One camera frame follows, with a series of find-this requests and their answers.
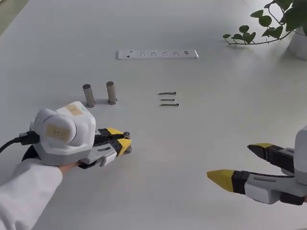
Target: white sleeve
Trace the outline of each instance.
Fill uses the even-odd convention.
[[[62,181],[58,167],[27,159],[0,186],[0,230],[30,230]]]

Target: screw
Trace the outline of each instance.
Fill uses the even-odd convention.
[[[169,101],[169,102],[174,102],[174,99],[161,99],[161,101]]]
[[[83,91],[86,98],[86,106],[89,108],[93,108],[96,105],[95,99],[93,97],[92,87],[90,84],[83,85]]]
[[[107,94],[109,96],[109,104],[116,104],[118,102],[116,95],[115,95],[115,87],[114,87],[114,82],[108,81],[106,83],[106,89],[107,89]]]
[[[160,106],[176,106],[176,107],[178,107],[179,104],[161,104]]]
[[[177,93],[176,92],[161,92],[161,93],[158,93],[158,95],[176,95]]]
[[[125,139],[130,139],[130,133],[129,133],[129,132],[124,132],[123,135],[124,135],[124,138],[125,138]],[[125,153],[126,153],[126,154],[129,154],[129,153],[131,153],[131,152],[132,152],[132,146],[130,145],[130,146],[126,149]]]
[[[125,139],[130,139],[130,132],[124,132],[123,136]]]

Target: paper label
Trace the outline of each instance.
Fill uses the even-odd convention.
[[[65,106],[65,108],[67,108],[73,116],[77,116],[77,115],[82,114],[82,111],[74,104],[69,104],[69,105]]]
[[[70,136],[70,130],[63,127],[58,127],[53,124],[47,124],[46,136],[58,140],[67,141]]]

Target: human hand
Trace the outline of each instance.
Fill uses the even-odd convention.
[[[60,171],[62,172],[62,174],[64,175],[65,173],[67,173],[69,170],[71,170],[74,167],[79,166],[80,163],[79,162],[75,162],[75,163],[71,163],[71,164],[66,164],[66,165],[61,165],[58,166],[58,168],[60,169]]]

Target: power strip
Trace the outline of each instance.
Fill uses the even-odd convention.
[[[193,49],[183,50],[119,50],[118,60],[129,59],[197,59],[198,54]]]

